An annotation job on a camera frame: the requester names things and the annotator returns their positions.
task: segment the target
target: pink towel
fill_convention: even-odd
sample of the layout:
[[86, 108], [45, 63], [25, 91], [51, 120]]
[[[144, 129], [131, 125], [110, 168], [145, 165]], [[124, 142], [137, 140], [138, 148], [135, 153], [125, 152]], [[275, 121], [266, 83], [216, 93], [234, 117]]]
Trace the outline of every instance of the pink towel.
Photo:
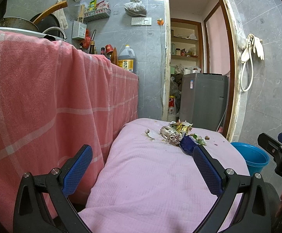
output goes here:
[[61, 167], [83, 144], [93, 159], [73, 201], [86, 203], [113, 140], [137, 118], [137, 92], [137, 76], [104, 56], [0, 31], [0, 221], [10, 232], [23, 173]]

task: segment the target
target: paper towel roll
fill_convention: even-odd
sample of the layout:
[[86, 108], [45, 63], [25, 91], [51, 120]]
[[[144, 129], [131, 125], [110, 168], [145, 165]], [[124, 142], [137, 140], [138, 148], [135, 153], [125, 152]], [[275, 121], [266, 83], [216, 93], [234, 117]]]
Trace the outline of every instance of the paper towel roll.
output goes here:
[[191, 70], [190, 69], [184, 69], [184, 74], [190, 74]]

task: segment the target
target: white ceiling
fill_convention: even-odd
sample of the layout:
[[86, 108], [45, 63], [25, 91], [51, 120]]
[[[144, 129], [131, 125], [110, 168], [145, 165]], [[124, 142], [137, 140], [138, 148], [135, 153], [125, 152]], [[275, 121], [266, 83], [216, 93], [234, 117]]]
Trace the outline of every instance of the white ceiling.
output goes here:
[[189, 11], [202, 15], [210, 0], [169, 0], [170, 10]]

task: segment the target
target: pink blanket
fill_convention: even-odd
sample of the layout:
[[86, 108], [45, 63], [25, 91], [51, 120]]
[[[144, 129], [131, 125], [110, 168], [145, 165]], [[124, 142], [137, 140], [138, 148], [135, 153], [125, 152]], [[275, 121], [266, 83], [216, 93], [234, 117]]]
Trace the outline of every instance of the pink blanket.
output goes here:
[[[216, 200], [194, 160], [179, 147], [151, 141], [145, 129], [159, 132], [166, 122], [137, 119], [126, 124], [112, 144], [105, 167], [79, 214], [94, 233], [192, 233]], [[240, 153], [219, 133], [205, 148], [224, 168], [249, 175]], [[236, 212], [238, 195], [221, 229]]]
[[73, 201], [86, 203], [113, 140], [137, 118], [137, 92], [137, 76], [104, 56], [0, 32], [0, 221], [10, 232], [23, 173], [46, 174], [83, 144], [93, 159]]

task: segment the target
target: wall socket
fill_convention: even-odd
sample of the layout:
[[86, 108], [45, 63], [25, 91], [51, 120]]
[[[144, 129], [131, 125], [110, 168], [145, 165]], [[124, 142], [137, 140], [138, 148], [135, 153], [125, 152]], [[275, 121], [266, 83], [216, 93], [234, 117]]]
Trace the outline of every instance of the wall socket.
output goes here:
[[131, 18], [131, 25], [152, 25], [151, 17], [133, 17]]
[[151, 17], [142, 17], [141, 25], [152, 25]]

